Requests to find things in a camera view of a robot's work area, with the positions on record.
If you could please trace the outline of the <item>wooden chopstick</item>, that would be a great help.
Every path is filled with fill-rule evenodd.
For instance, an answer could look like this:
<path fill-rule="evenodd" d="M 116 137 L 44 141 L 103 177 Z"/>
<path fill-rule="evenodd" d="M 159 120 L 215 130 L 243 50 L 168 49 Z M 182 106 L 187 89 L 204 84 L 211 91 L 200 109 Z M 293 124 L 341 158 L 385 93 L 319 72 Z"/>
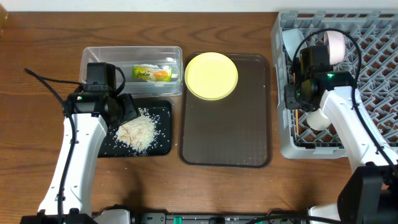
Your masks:
<path fill-rule="evenodd" d="M 295 85 L 296 77 L 295 73 L 293 75 L 293 84 Z M 295 109 L 295 133 L 299 134 L 299 110 Z"/>

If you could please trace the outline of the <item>pale green cup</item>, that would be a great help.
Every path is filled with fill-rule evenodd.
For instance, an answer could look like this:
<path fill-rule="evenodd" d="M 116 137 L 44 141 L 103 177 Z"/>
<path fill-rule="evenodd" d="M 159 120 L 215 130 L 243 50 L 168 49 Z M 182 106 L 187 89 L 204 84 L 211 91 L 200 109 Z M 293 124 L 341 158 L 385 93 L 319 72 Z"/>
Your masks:
<path fill-rule="evenodd" d="M 308 113 L 307 123 L 312 129 L 323 131 L 330 126 L 331 121 L 329 120 L 328 116 L 319 108 L 316 111 Z"/>

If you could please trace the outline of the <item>rice and peanut shell waste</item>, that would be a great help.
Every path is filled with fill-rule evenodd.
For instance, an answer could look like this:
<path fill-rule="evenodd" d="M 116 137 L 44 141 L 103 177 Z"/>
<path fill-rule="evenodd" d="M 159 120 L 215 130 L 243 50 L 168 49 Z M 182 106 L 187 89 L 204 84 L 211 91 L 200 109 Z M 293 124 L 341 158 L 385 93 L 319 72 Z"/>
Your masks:
<path fill-rule="evenodd" d="M 160 116 L 150 112 L 148 108 L 139 108 L 140 117 L 121 125 L 113 139 L 133 156 L 148 156 L 149 151 L 157 145 L 157 137 L 161 131 L 157 129 Z"/>

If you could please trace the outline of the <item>green snack wrapper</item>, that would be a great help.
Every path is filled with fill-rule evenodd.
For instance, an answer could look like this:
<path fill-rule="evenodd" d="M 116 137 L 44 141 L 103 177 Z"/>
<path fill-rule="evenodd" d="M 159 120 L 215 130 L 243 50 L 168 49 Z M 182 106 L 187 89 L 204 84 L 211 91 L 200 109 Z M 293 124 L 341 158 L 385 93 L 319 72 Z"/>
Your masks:
<path fill-rule="evenodd" d="M 168 65 L 164 67 L 149 64 L 134 65 L 132 77 L 147 82 L 169 82 L 172 77 L 172 68 Z"/>

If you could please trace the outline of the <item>light blue bowl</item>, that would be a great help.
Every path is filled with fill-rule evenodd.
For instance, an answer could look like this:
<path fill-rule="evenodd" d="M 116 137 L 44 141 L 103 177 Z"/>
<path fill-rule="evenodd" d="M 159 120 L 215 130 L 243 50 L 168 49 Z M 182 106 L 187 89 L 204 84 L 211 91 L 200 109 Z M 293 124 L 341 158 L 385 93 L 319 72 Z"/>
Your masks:
<path fill-rule="evenodd" d="M 282 39 L 289 59 L 292 60 L 294 53 L 301 41 L 303 41 L 304 36 L 299 29 L 290 29 L 282 32 Z"/>

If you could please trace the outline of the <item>pink bowl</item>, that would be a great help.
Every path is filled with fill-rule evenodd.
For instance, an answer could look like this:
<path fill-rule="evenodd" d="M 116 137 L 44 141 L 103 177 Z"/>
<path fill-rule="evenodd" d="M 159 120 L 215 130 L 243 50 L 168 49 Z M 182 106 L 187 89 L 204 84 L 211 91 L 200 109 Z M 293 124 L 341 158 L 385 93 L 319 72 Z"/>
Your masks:
<path fill-rule="evenodd" d="M 345 38 L 337 31 L 328 30 L 324 33 L 324 42 L 328 48 L 330 64 L 336 65 L 345 57 Z"/>

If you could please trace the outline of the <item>yellow plate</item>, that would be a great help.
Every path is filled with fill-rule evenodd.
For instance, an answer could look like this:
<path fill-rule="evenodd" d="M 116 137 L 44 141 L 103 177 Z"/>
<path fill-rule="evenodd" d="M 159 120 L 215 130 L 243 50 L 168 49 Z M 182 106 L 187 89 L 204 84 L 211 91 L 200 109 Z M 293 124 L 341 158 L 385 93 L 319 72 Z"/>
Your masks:
<path fill-rule="evenodd" d="M 224 54 L 205 52 L 194 56 L 185 69 L 185 84 L 203 100 L 220 100 L 233 92 L 239 75 L 234 62 Z"/>

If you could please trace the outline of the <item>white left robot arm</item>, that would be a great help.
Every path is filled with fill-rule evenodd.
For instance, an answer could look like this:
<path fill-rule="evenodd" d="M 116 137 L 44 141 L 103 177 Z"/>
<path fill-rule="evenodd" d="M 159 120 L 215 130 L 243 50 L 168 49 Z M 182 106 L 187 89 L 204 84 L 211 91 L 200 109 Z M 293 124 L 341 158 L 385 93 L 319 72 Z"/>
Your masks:
<path fill-rule="evenodd" d="M 109 128 L 140 117 L 130 94 L 72 93 L 65 101 L 64 133 L 57 166 L 36 215 L 21 223 L 132 223 L 115 205 L 92 215 L 91 191 L 100 147 Z"/>

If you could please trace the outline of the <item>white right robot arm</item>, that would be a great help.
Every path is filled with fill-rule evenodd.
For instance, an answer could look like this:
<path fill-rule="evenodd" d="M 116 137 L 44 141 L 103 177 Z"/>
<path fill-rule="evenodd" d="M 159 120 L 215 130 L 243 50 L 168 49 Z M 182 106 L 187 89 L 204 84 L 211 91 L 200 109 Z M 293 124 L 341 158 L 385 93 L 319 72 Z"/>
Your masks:
<path fill-rule="evenodd" d="M 368 115 L 349 72 L 319 72 L 284 87 L 288 109 L 322 112 L 313 129 L 331 123 L 353 171 L 335 203 L 314 206 L 313 222 L 397 223 L 397 152 Z"/>

